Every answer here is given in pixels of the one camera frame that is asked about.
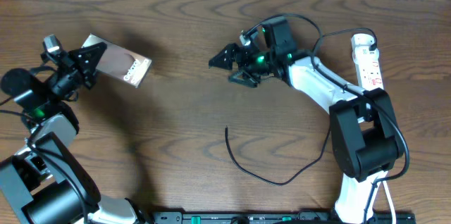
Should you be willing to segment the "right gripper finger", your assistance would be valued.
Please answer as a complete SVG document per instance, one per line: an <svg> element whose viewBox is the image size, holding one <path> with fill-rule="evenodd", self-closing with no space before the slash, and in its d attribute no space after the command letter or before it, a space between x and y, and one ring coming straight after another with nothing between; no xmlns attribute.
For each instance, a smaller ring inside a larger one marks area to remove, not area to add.
<svg viewBox="0 0 451 224"><path fill-rule="evenodd" d="M248 72L243 70L234 72L232 75L228 77L228 81L249 88L256 88L259 84L258 79L254 78Z"/></svg>
<svg viewBox="0 0 451 224"><path fill-rule="evenodd" d="M232 70L239 51L240 48L236 43L226 45L217 55L209 60L209 67Z"/></svg>

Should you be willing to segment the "Galaxy smartphone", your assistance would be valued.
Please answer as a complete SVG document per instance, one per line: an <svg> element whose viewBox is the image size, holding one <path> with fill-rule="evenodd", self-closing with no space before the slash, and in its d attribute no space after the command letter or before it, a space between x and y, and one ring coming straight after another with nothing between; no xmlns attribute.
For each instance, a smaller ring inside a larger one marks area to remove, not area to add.
<svg viewBox="0 0 451 224"><path fill-rule="evenodd" d="M106 51L103 53L96 69L138 88L150 70L152 60L93 34L88 36L82 48L101 42L106 44Z"/></svg>

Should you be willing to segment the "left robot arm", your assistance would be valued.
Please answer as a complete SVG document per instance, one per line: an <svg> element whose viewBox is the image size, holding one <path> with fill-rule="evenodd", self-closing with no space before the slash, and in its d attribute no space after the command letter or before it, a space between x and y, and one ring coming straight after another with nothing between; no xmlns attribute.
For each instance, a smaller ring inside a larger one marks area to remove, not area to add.
<svg viewBox="0 0 451 224"><path fill-rule="evenodd" d="M25 146L1 162L1 191L21 223L153 223L131 199L101 195L68 150L79 121L68 105L81 87L93 88L114 44L100 39L65 51L57 38L43 42L42 64L14 68L1 90L22 107L30 131Z"/></svg>

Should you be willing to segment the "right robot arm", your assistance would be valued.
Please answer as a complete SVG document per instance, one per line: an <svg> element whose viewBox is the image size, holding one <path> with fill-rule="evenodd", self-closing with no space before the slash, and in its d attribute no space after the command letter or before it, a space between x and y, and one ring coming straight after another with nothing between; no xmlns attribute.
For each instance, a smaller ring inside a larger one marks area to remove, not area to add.
<svg viewBox="0 0 451 224"><path fill-rule="evenodd" d="M376 223L373 204L379 187L394 180L395 162L410 154L385 91L378 39L367 27L352 29L352 60L358 82L352 84L322 64L320 33L310 49L300 49L289 15L273 15L240 34L210 59L211 67L230 72L229 81L250 88L271 77L306 94L329 116L325 138L342 171L340 194L330 219L336 223Z"/></svg>

